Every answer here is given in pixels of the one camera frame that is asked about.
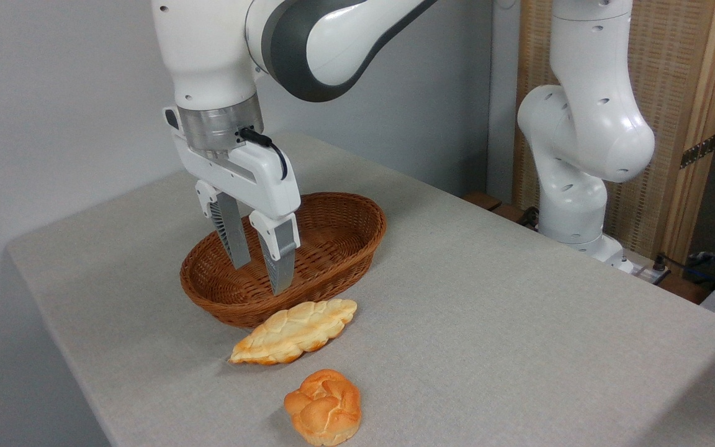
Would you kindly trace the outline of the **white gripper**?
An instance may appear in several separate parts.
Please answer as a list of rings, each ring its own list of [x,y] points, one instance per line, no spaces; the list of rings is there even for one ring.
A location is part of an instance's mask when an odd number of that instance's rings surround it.
[[[202,211],[236,269],[251,261],[237,201],[258,210],[251,212],[250,224],[260,237],[272,292],[281,294],[292,283],[300,246],[293,213],[300,207],[300,192],[286,154],[247,142],[216,159],[207,158],[187,144],[178,110],[163,111],[182,164],[199,179],[196,192]]]

